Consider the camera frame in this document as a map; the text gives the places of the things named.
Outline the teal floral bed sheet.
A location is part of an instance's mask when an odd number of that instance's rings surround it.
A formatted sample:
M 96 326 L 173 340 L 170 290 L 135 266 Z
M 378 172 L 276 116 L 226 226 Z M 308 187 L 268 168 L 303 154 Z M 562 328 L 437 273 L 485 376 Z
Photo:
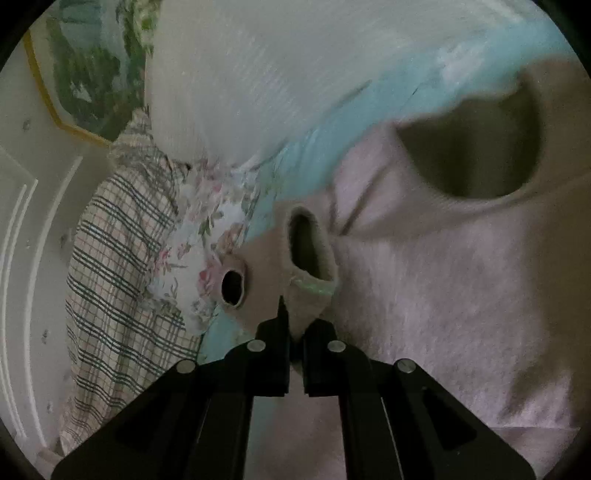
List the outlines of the teal floral bed sheet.
M 562 37 L 509 33 L 471 90 L 430 115 L 425 67 L 370 84 L 307 140 L 290 190 L 318 207 L 341 282 L 325 311 L 382 360 L 509 371 L 585 353 L 589 78 Z

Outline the plaid checked pillow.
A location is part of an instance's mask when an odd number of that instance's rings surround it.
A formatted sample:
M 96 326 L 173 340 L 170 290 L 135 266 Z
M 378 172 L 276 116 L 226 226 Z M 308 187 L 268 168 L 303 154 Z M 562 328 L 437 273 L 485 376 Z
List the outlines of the plaid checked pillow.
M 108 150 L 115 170 L 76 227 L 67 275 L 66 345 L 71 387 L 59 439 L 70 453 L 200 340 L 174 310 L 142 301 L 146 273 L 174 224 L 188 172 L 155 145 L 148 113 L 132 118 Z

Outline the white floral pillow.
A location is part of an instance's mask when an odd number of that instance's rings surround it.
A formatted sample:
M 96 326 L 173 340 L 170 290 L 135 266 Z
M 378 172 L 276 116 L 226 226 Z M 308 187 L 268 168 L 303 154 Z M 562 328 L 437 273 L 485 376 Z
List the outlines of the white floral pillow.
M 259 200 L 260 160 L 238 167 L 197 162 L 180 185 L 175 223 L 146 273 L 143 301 L 174 309 L 191 335 L 207 330 L 221 300 L 222 259 L 242 245 Z

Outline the white ribbed blanket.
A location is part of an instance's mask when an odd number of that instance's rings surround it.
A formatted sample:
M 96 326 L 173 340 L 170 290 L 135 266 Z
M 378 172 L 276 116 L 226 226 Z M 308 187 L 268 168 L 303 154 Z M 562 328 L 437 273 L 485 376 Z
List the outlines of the white ribbed blanket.
M 170 158 L 273 154 L 406 54 L 523 21 L 527 1 L 165 1 L 149 114 Z

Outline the framed green landscape painting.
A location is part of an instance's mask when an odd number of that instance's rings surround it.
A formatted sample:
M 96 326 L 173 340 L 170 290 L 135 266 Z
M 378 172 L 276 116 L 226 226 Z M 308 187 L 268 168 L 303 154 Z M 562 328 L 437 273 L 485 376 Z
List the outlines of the framed green landscape painting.
M 26 32 L 31 72 L 56 125 L 114 141 L 145 105 L 159 1 L 55 1 Z

